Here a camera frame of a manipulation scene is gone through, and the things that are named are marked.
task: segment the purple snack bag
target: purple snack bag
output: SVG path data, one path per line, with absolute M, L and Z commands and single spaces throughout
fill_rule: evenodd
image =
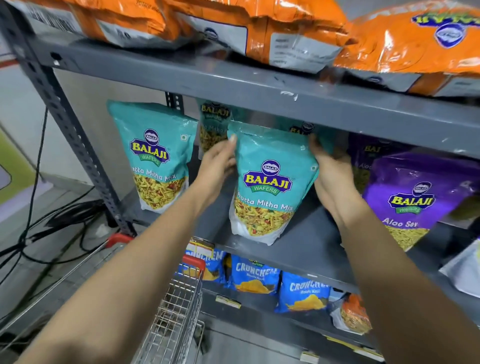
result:
M 348 154 L 352 161 L 353 179 L 357 190 L 361 194 L 365 190 L 374 160 L 382 156 L 406 152 L 411 148 L 411 146 L 399 142 L 350 133 L 348 135 Z
M 479 177 L 475 161 L 399 153 L 373 162 L 363 198 L 407 251 L 473 193 Z

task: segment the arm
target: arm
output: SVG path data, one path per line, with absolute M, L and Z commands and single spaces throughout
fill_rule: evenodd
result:
M 311 139 L 319 163 L 315 189 L 343 246 L 389 363 L 472 363 L 480 330 L 417 268 L 353 184 L 347 156 L 334 159 Z
M 198 177 L 145 232 L 52 317 L 18 363 L 130 363 L 165 296 L 196 219 L 234 169 L 236 138 L 204 155 Z

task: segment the metal wire basket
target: metal wire basket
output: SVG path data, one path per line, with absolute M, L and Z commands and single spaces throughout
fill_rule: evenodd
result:
M 53 284 L 37 300 L 11 320 L 0 334 L 15 335 L 0 352 L 13 348 L 38 332 L 55 312 L 93 275 L 106 261 L 132 238 L 113 234 L 106 242 L 88 255 L 75 268 Z M 198 321 L 202 305 L 202 277 L 205 262 L 185 255 L 178 271 L 174 274 L 168 292 L 160 303 L 155 318 L 139 347 L 132 363 L 185 364 L 195 330 L 199 340 L 203 335 L 204 323 Z M 193 356 L 196 362 L 200 346 Z

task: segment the red cart handle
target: red cart handle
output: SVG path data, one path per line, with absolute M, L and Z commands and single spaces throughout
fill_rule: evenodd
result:
M 133 237 L 116 232 L 112 234 L 108 240 L 107 244 L 105 245 L 105 248 L 111 248 L 113 247 L 116 243 L 123 243 L 123 244 L 128 244 L 133 240 Z M 182 258 L 182 262 L 185 264 L 188 264 L 193 267 L 197 267 L 201 271 L 205 271 L 205 261 L 200 258 L 196 258 L 194 256 L 185 254 Z

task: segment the forearm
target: forearm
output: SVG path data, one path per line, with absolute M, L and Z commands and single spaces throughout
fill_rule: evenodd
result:
M 336 208 L 343 246 L 389 363 L 478 358 L 478 328 L 407 257 L 360 195 L 339 195 Z
M 200 195 L 192 185 L 105 263 L 55 314 L 20 363 L 129 363 L 204 209 Z M 52 347 L 68 349 L 57 352 Z M 75 351 L 91 354 L 69 355 Z

